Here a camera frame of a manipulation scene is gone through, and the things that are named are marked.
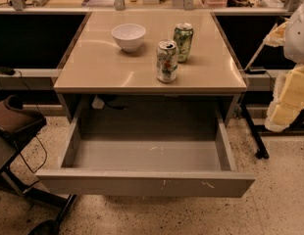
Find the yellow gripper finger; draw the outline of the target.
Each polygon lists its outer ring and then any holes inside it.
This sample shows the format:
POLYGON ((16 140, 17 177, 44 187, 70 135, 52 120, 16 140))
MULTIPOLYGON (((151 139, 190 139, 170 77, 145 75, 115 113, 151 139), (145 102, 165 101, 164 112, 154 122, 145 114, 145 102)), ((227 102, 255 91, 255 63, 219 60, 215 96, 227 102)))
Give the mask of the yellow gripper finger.
POLYGON ((279 73, 273 97, 267 109, 265 127, 273 132, 282 132, 304 110, 304 65, 279 73))
POLYGON ((263 43, 271 47, 283 46, 285 43, 284 34, 286 26, 287 22, 281 24, 276 23, 274 28, 264 38, 263 43))

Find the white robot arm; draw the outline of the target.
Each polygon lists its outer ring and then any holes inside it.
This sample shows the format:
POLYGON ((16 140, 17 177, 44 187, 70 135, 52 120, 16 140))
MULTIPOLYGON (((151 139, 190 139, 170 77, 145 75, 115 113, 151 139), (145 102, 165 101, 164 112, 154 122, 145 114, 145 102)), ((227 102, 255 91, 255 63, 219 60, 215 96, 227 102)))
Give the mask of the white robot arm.
POLYGON ((284 56, 295 63, 288 72, 280 72, 276 79, 273 101, 267 110, 265 127, 281 132, 304 110, 304 1, 292 16, 268 33, 263 42, 283 47, 284 56))

